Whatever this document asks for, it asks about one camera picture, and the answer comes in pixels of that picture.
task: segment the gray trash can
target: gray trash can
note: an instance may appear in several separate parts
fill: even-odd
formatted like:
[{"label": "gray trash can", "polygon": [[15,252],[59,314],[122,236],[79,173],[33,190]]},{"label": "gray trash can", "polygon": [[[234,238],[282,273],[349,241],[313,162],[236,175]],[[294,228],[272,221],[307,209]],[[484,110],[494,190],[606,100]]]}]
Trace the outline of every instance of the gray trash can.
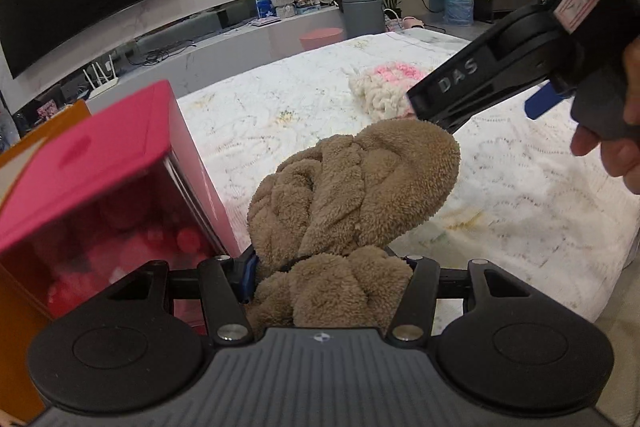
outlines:
[{"label": "gray trash can", "polygon": [[342,11],[348,39],[386,31],[382,0],[342,0]]}]

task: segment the teddy bear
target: teddy bear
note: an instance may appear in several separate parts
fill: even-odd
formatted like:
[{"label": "teddy bear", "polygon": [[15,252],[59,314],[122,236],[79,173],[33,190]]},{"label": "teddy bear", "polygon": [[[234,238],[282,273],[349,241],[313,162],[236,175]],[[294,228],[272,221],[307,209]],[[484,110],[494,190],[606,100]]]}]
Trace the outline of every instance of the teddy bear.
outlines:
[{"label": "teddy bear", "polygon": [[433,216],[460,165],[455,139],[418,120],[383,120],[294,154],[248,210],[258,286],[245,310],[268,327],[386,331],[413,271],[385,248]]}]

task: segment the table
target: table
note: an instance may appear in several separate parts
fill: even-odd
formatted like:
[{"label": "table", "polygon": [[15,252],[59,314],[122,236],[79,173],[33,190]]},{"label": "table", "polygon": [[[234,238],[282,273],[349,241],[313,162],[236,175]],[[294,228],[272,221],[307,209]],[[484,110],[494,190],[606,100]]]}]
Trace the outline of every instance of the table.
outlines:
[{"label": "table", "polygon": [[[241,248],[250,242],[249,201],[267,174],[318,139],[370,123],[354,103],[348,71],[392,60],[433,69],[466,44],[420,31],[420,40],[365,36],[284,58],[179,100]],[[594,321],[638,231],[640,200],[604,173],[596,152],[571,156],[568,102],[528,120],[523,103],[531,92],[457,131],[462,163],[452,194],[431,220],[390,246],[444,267],[489,259]],[[460,302],[439,302],[434,332],[460,313]]]}]

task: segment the crocheted item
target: crocheted item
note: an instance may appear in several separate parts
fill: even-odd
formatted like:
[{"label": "crocheted item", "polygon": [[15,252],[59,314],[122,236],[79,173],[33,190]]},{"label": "crocheted item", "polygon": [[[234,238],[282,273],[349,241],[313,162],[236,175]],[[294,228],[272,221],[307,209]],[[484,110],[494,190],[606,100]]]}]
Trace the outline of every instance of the crocheted item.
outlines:
[{"label": "crocheted item", "polygon": [[364,71],[346,71],[349,88],[374,122],[413,114],[406,92],[427,74],[404,62],[389,62]]}]

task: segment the finger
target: finger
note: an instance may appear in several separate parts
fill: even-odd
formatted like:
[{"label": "finger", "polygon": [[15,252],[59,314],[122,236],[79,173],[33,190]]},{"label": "finger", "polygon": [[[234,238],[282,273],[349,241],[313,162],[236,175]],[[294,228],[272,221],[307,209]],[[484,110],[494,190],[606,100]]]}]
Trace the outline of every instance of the finger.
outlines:
[{"label": "finger", "polygon": [[629,44],[622,61],[626,73],[626,102],[624,119],[626,123],[640,124],[640,38]]},{"label": "finger", "polygon": [[640,165],[627,172],[624,180],[626,188],[634,194],[640,194]]},{"label": "finger", "polygon": [[602,142],[600,156],[605,170],[614,178],[624,176],[632,168],[640,165],[638,144],[627,139]]},{"label": "finger", "polygon": [[598,143],[600,143],[600,138],[597,134],[579,125],[571,140],[571,152],[575,156],[584,156],[593,151]]}]

